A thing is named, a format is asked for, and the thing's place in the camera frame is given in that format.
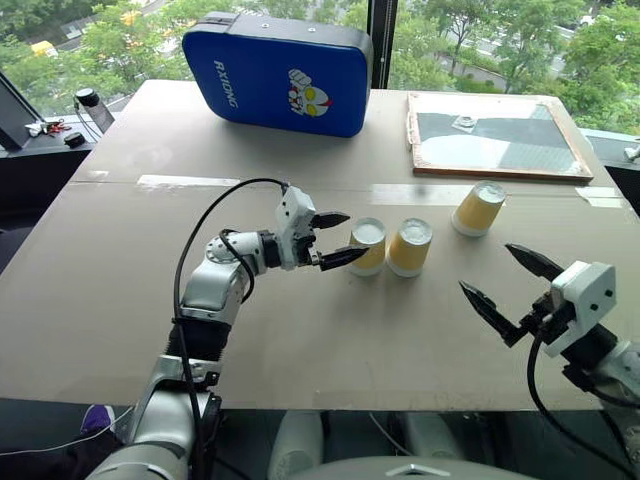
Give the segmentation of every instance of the purple object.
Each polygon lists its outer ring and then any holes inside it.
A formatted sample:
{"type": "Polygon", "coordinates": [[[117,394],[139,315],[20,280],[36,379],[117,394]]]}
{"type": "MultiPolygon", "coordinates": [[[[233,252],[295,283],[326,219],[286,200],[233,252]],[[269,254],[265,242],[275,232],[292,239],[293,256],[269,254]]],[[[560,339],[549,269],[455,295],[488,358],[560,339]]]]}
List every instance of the purple object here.
{"type": "Polygon", "coordinates": [[[110,405],[91,405],[82,419],[82,427],[80,433],[84,435],[93,430],[100,430],[110,426],[109,430],[115,431],[115,425],[112,425],[116,419],[113,407],[110,405]]]}

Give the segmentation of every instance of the cartoon sticker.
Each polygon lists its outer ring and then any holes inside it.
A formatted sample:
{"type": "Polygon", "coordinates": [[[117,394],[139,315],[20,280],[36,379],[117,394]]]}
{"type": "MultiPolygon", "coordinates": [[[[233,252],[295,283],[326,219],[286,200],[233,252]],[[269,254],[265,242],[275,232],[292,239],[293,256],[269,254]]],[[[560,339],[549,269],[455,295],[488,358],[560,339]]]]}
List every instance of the cartoon sticker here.
{"type": "Polygon", "coordinates": [[[289,104],[291,111],[298,115],[310,115],[319,117],[327,113],[333,100],[324,90],[311,85],[311,77],[297,68],[289,70],[289,104]]]}

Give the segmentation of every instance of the black cable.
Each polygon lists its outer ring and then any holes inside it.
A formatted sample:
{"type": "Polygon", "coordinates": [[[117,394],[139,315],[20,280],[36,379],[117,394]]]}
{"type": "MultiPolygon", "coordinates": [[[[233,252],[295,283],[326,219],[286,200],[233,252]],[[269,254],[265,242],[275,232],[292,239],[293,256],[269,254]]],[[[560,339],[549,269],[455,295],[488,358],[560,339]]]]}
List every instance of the black cable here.
{"type": "Polygon", "coordinates": [[[611,430],[611,433],[616,439],[616,442],[618,442],[618,445],[620,446],[620,451],[624,455],[624,458],[626,458],[630,464],[633,463],[631,461],[631,458],[629,457],[627,446],[624,443],[624,438],[622,436],[622,433],[620,432],[620,429],[618,428],[618,425],[616,425],[616,422],[613,420],[613,418],[611,418],[611,415],[609,415],[609,412],[607,412],[606,410],[600,410],[600,415],[602,416],[604,422],[607,424],[607,426],[611,430]]]}
{"type": "Polygon", "coordinates": [[[200,418],[200,407],[198,406],[198,396],[196,393],[195,384],[193,382],[193,375],[191,374],[191,367],[189,366],[189,352],[187,351],[187,343],[184,337],[184,328],[180,319],[182,318],[180,315],[180,279],[182,278],[182,269],[184,267],[184,262],[189,254],[189,250],[191,249],[191,245],[196,238],[196,235],[200,231],[202,224],[205,222],[209,214],[216,208],[220,202],[222,202],[225,198],[231,195],[236,190],[240,188],[252,184],[252,183],[275,183],[279,185],[282,191],[284,192],[288,187],[288,184],[275,180],[273,178],[252,178],[250,180],[245,180],[244,182],[240,182],[237,185],[229,188],[226,192],[220,195],[209,207],[204,211],[204,213],[200,216],[200,219],[196,223],[195,227],[191,231],[187,242],[182,249],[182,253],[180,254],[180,258],[178,260],[178,265],[176,266],[176,272],[173,278],[173,317],[174,323],[178,326],[178,336],[180,340],[180,359],[182,362],[182,369],[184,371],[185,381],[187,383],[187,392],[189,393],[189,401],[191,403],[191,410],[193,415],[193,426],[195,430],[195,442],[194,442],[194,465],[193,478],[195,480],[202,480],[202,475],[204,473],[204,444],[203,444],[203,432],[202,432],[202,419],[200,418]]]}
{"type": "Polygon", "coordinates": [[[239,190],[240,188],[246,185],[250,185],[252,183],[263,183],[263,182],[275,183],[276,185],[279,185],[283,190],[288,188],[289,186],[286,182],[283,182],[281,180],[275,180],[273,178],[252,178],[250,180],[245,180],[244,182],[240,182],[237,185],[234,185],[233,187],[229,188],[226,192],[224,192],[222,195],[220,195],[211,205],[209,205],[209,207],[204,211],[204,213],[196,223],[195,227],[193,228],[193,231],[191,232],[191,234],[189,235],[189,238],[187,239],[187,243],[182,249],[182,253],[180,254],[180,259],[178,260],[176,273],[173,279],[173,315],[175,318],[180,318],[180,278],[182,277],[182,268],[187,258],[187,254],[191,249],[191,245],[193,244],[193,241],[195,240],[196,235],[200,231],[202,224],[207,219],[211,211],[214,208],[216,208],[225,198],[227,198],[233,192],[235,192],[236,190],[239,190]]]}
{"type": "Polygon", "coordinates": [[[238,477],[240,477],[242,480],[251,480],[251,477],[249,475],[247,475],[246,473],[244,473],[242,470],[240,470],[238,467],[231,465],[229,462],[225,462],[224,460],[222,460],[219,457],[214,457],[213,458],[214,462],[219,463],[220,465],[222,465],[224,468],[226,468],[227,470],[229,470],[230,472],[235,473],[238,477]]]}
{"type": "Polygon", "coordinates": [[[538,395],[538,389],[536,387],[536,362],[538,359],[538,352],[540,351],[540,345],[542,344],[542,334],[543,330],[541,329],[538,334],[535,336],[533,343],[531,344],[531,350],[529,351],[529,359],[527,361],[527,385],[529,386],[529,394],[531,395],[531,399],[533,403],[536,405],[536,408],[540,411],[542,417],[551,424],[558,432],[560,432],[565,437],[569,438],[572,442],[580,445],[582,448],[600,458],[601,460],[607,462],[612,467],[620,470],[627,477],[634,480],[635,474],[631,471],[631,469],[624,466],[622,463],[618,462],[614,458],[610,457],[606,453],[602,452],[598,448],[594,447],[590,443],[584,441],[582,438],[578,437],[576,434],[567,430],[556,418],[551,415],[551,412],[547,410],[547,407],[544,406],[542,400],[540,399],[540,395],[538,395]]]}
{"type": "Polygon", "coordinates": [[[73,102],[73,108],[76,111],[76,116],[80,120],[80,123],[82,124],[82,126],[84,126],[84,128],[87,130],[87,133],[91,136],[91,139],[94,142],[97,142],[99,139],[101,139],[102,135],[97,133],[93,128],[91,128],[89,126],[89,123],[84,118],[82,118],[82,114],[80,113],[80,105],[78,105],[77,101],[73,102]]]}
{"type": "Polygon", "coordinates": [[[631,402],[629,400],[623,400],[622,398],[612,397],[611,395],[601,392],[595,387],[589,389],[588,392],[594,394],[600,400],[609,402],[611,405],[615,405],[616,407],[640,408],[640,403],[631,402]]]}
{"type": "Polygon", "coordinates": [[[220,241],[224,244],[225,247],[227,247],[227,250],[231,252],[231,255],[233,255],[236,258],[236,260],[240,262],[240,265],[242,265],[244,270],[247,272],[247,275],[249,276],[249,290],[247,290],[247,293],[245,293],[244,296],[242,297],[242,303],[244,303],[247,300],[249,300],[249,297],[253,293],[253,289],[256,286],[256,276],[253,273],[253,270],[251,269],[247,261],[244,258],[242,258],[242,256],[238,253],[238,251],[235,248],[233,248],[233,246],[231,245],[231,242],[229,242],[227,235],[230,233],[237,233],[237,232],[235,230],[225,228],[224,230],[220,231],[218,236],[220,237],[220,241]]]}
{"type": "Polygon", "coordinates": [[[200,418],[198,394],[195,383],[193,382],[191,366],[189,365],[189,352],[187,351],[187,342],[184,338],[184,327],[180,322],[177,322],[176,325],[178,326],[178,337],[180,340],[180,360],[184,378],[187,383],[187,392],[189,394],[189,402],[191,403],[191,412],[193,413],[193,429],[195,430],[193,478],[194,480],[204,480],[204,445],[202,443],[202,418],[200,418]]]}

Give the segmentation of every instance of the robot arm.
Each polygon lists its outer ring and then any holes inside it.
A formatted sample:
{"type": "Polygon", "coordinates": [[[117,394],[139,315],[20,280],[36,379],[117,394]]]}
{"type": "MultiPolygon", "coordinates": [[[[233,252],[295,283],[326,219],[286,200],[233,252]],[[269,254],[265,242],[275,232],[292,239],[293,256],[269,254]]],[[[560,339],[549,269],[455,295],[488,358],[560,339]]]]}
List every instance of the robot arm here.
{"type": "MultiPolygon", "coordinates": [[[[334,227],[348,218],[339,212],[316,213],[309,195],[289,186],[276,208],[274,232],[223,231],[207,244],[202,263],[185,287],[179,319],[205,439],[213,438],[217,428],[221,399],[211,389],[218,382],[220,356],[247,284],[251,289],[254,278],[269,268],[313,265],[329,270],[361,257],[366,248],[345,247],[323,255],[314,247],[315,229],[334,227]]],[[[195,433],[178,335],[174,326],[134,410],[127,446],[110,455],[89,479],[188,478],[195,433]]]]}
{"type": "Polygon", "coordinates": [[[516,327],[484,293],[460,282],[476,312],[498,331],[508,347],[527,333],[540,335],[547,355],[562,355],[569,361],[563,373],[582,390],[598,394],[597,386],[613,380],[640,398],[640,344],[618,341],[600,325],[616,303],[614,267],[574,262],[563,270],[520,245],[508,244],[507,248],[527,270],[549,280],[551,288],[533,303],[516,327]]]}

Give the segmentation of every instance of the tape strip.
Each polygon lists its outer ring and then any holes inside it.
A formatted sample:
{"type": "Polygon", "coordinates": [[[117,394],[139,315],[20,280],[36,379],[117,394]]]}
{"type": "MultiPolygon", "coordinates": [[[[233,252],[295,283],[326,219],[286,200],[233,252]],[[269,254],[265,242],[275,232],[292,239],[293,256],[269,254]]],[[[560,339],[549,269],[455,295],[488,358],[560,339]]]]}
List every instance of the tape strip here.
{"type": "Polygon", "coordinates": [[[102,182],[109,176],[108,170],[89,170],[86,172],[86,181],[102,182]]]}
{"type": "Polygon", "coordinates": [[[237,178],[181,177],[173,175],[142,175],[138,185],[143,187],[233,187],[237,178]]]}
{"type": "Polygon", "coordinates": [[[472,188],[473,185],[375,183],[371,185],[371,204],[456,206],[472,188]]]}
{"type": "Polygon", "coordinates": [[[613,187],[576,187],[576,192],[592,207],[623,208],[625,199],[613,187]]]}

